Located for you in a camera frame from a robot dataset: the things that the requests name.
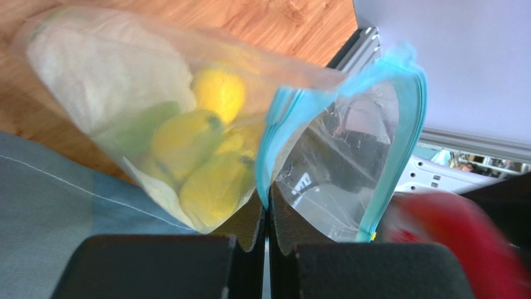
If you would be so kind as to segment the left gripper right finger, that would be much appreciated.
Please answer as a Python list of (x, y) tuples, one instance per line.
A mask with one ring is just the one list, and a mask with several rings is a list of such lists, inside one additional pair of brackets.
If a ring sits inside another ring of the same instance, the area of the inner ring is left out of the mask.
[(273, 298), (472, 298), (451, 251), (433, 243), (337, 243), (269, 194)]

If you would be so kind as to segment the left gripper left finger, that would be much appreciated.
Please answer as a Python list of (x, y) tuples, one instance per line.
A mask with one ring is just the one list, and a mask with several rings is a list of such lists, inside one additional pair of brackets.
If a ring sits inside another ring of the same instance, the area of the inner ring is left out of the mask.
[(97, 235), (53, 298), (260, 298), (266, 212), (257, 194), (208, 235)]

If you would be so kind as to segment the fake banana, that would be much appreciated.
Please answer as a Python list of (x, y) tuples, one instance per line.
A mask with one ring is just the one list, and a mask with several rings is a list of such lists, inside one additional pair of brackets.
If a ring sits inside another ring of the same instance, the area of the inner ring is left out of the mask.
[(224, 138), (211, 110), (164, 121), (154, 131), (142, 170), (178, 193), (178, 205), (197, 230), (210, 230), (239, 208), (254, 179), (254, 157)]

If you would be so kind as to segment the clear zip top bag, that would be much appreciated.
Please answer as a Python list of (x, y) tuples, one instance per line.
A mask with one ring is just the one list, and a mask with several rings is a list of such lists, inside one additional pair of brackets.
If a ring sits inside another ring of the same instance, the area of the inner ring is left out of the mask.
[(350, 74), (126, 11), (62, 6), (12, 46), (69, 120), (180, 222), (210, 233), (252, 195), (369, 242), (419, 139), (408, 44)]

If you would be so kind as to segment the fake red chili pepper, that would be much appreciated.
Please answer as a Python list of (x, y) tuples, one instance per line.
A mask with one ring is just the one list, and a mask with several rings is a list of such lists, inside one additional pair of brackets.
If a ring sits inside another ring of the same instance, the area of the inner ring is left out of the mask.
[(475, 202), (448, 192), (392, 199), (381, 222), (387, 242), (435, 242), (458, 259), (476, 298), (530, 298), (516, 248)]

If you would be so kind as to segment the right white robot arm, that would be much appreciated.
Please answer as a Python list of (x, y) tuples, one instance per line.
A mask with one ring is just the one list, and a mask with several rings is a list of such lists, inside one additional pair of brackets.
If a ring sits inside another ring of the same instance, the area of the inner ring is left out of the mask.
[(498, 178), (442, 166), (412, 155), (395, 191), (424, 193), (439, 190), (461, 194), (499, 182), (501, 180)]

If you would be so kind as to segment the fake white cauliflower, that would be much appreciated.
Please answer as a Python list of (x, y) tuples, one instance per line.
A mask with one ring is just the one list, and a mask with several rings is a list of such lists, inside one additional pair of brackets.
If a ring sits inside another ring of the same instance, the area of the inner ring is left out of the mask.
[(161, 123), (197, 105), (183, 56), (137, 22), (43, 23), (26, 57), (78, 129), (115, 155), (145, 154)]

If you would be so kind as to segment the plaid pillow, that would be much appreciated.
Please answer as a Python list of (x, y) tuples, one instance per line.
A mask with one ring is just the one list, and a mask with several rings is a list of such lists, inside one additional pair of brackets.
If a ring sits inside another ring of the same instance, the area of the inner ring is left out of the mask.
[(1, 133), (2, 298), (49, 298), (90, 236), (192, 233), (140, 187)]

